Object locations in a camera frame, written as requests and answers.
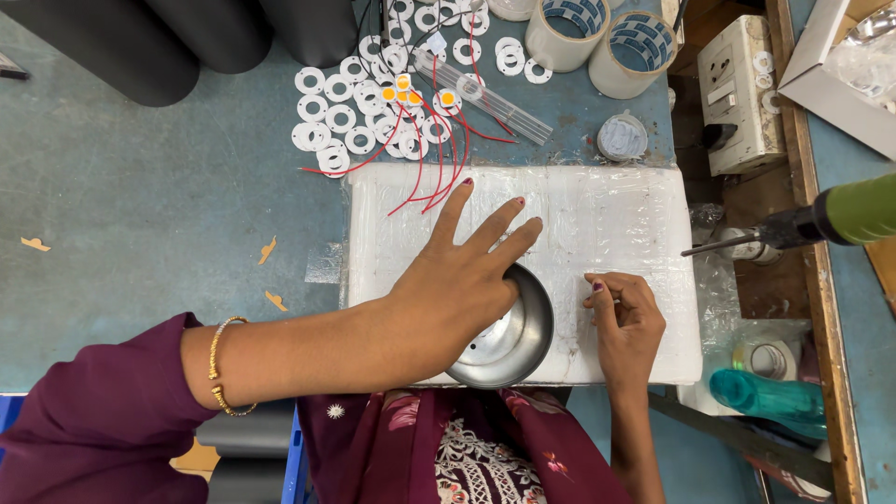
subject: small plastic container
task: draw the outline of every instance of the small plastic container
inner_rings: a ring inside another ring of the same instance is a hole
[[[647,130],[628,109],[607,119],[597,140],[600,152],[612,161],[637,160],[647,150]]]

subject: white foam block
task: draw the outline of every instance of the white foam block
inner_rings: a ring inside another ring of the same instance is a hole
[[[407,204],[419,167],[373,163],[349,177],[349,306],[381,297],[429,240],[441,205],[421,215],[423,202]],[[425,165],[418,196],[431,195],[438,166]],[[443,181],[451,176],[445,167]],[[512,197],[526,198],[511,223],[531,217],[545,223],[538,242],[520,259],[542,282],[554,306],[555,332],[547,357],[524,383],[603,383],[586,272],[620,271],[643,276],[666,318],[666,333],[650,374],[651,383],[684,385],[700,379],[702,355],[691,258],[685,188],[681,172],[669,168],[581,166],[465,169],[475,190],[458,225],[461,244],[486,217]],[[444,373],[420,385],[455,385]]]

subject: woman's right hand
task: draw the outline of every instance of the woman's right hand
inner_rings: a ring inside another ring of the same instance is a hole
[[[598,359],[614,396],[644,396],[666,319],[647,282],[625,273],[585,274],[592,294],[582,305],[594,310]]]

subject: tape roll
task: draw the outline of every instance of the tape roll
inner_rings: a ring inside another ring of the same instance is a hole
[[[790,381],[797,379],[797,360],[782,341],[741,343],[731,354],[731,365],[761,377]]]
[[[677,52],[672,27],[662,17],[633,11],[610,24],[609,33],[591,55],[588,75],[598,91],[610,98],[628,100],[656,81]]]
[[[547,18],[575,22],[583,39],[566,37],[547,24]],[[526,29],[526,49],[536,63],[552,72],[571,72],[594,52],[610,23],[607,0],[543,0],[535,7]]]

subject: black cylinder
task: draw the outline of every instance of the black cylinder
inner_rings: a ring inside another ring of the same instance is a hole
[[[146,0],[206,66],[241,74],[264,60],[271,28],[255,0]]]
[[[261,0],[278,39],[293,59],[330,68],[358,44],[351,0]]]
[[[190,94],[199,62],[148,5],[134,0],[0,0],[0,11],[147,107]]]

